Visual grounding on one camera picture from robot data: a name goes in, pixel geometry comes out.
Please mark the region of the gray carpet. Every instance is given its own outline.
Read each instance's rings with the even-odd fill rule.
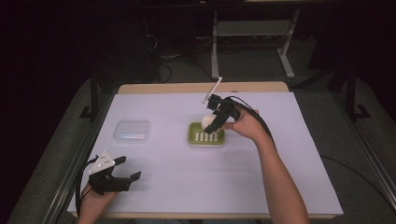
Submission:
[[[316,72],[306,70],[314,44],[312,41],[295,41],[290,46],[288,55],[296,75],[294,80],[286,79],[274,44],[262,49],[250,48],[236,53],[220,54],[220,75],[223,76],[224,81],[279,80],[290,85],[296,84]],[[197,55],[197,62],[202,67],[197,63],[183,62],[183,60],[167,63],[173,72],[170,82],[210,81],[203,70],[204,68],[210,71],[208,53]],[[169,71],[162,68],[161,74],[165,78],[169,75]],[[329,220],[312,220],[312,223],[396,223],[396,215],[375,188],[337,162],[340,161],[363,175],[376,188],[381,188],[359,139],[351,129],[351,121],[341,108],[343,103],[340,103],[338,96],[324,88],[327,80],[328,77],[305,90],[296,91],[295,95],[319,153],[329,158],[322,160],[336,189],[344,214]],[[369,86],[360,80],[357,83],[357,103],[365,105],[372,116],[370,119],[360,119],[357,124],[376,150],[389,174],[396,180],[395,122],[376,101]],[[90,129],[90,121],[79,118],[83,107],[89,104],[90,92],[87,82],[65,111],[64,118],[15,207],[9,223],[42,223],[53,198],[60,193],[57,190],[62,184],[68,163],[78,150],[84,134]],[[64,202],[64,206],[65,208],[68,206],[68,201]],[[76,223],[77,220],[65,212],[65,208],[57,223]],[[98,223],[132,223],[132,220],[102,219]]]

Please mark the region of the hand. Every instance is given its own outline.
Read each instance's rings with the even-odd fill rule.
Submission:
[[[94,223],[118,194],[119,192],[106,192],[100,195],[92,189],[90,184],[87,184],[81,193],[83,196],[78,223]]]
[[[268,133],[264,130],[258,120],[251,116],[246,110],[239,107],[237,107],[237,109],[241,113],[239,120],[237,122],[224,123],[222,126],[223,129],[231,129],[246,138],[250,138],[254,142],[257,142],[264,137],[269,138]]]

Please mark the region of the white paper sheet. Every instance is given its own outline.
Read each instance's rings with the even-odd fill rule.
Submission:
[[[340,203],[324,169],[300,108],[291,92],[219,93],[235,95],[259,109],[276,141],[309,214],[341,215]],[[226,131],[222,148],[189,147],[189,124],[211,113],[201,104],[204,93],[116,95],[92,150],[113,158],[126,156],[114,176],[142,171],[130,191],[122,192],[108,213],[268,214],[262,173],[254,144]],[[149,120],[143,145],[117,145],[122,119]],[[82,185],[88,180],[88,168]],[[74,199],[68,208],[75,212]]]

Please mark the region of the forearm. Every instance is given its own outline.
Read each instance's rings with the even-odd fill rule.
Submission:
[[[96,220],[89,217],[81,217],[78,219],[78,224],[94,224]]]
[[[274,223],[308,223],[301,194],[269,136],[254,141],[262,164],[265,195]]]

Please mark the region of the green tray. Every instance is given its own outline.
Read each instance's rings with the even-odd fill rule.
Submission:
[[[189,126],[188,140],[191,147],[222,147],[225,142],[225,132],[218,130],[216,133],[207,134],[200,122],[193,122]]]

